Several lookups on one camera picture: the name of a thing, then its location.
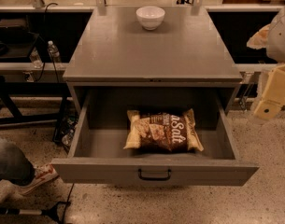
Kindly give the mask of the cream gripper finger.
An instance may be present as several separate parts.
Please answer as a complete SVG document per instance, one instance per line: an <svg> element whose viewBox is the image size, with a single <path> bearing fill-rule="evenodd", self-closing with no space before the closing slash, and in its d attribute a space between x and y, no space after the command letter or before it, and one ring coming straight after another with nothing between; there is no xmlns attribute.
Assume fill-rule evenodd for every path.
<svg viewBox="0 0 285 224"><path fill-rule="evenodd" d="M285 63L262 71L257 92L252 105L253 116L262 120L274 118L285 106Z"/></svg>
<svg viewBox="0 0 285 224"><path fill-rule="evenodd" d="M256 32L247 42L247 47L251 49L265 49L269 34L270 25L267 24Z"/></svg>

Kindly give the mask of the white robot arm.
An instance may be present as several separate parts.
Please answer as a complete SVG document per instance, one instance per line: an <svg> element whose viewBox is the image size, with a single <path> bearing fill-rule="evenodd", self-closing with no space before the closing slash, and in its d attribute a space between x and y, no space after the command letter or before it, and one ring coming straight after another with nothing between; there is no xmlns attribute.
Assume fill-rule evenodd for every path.
<svg viewBox="0 0 285 224"><path fill-rule="evenodd" d="M255 118L270 120L285 106L285 5L269 24L248 40L247 47L266 49L266 55L278 63L259 86L259 99L253 108Z"/></svg>

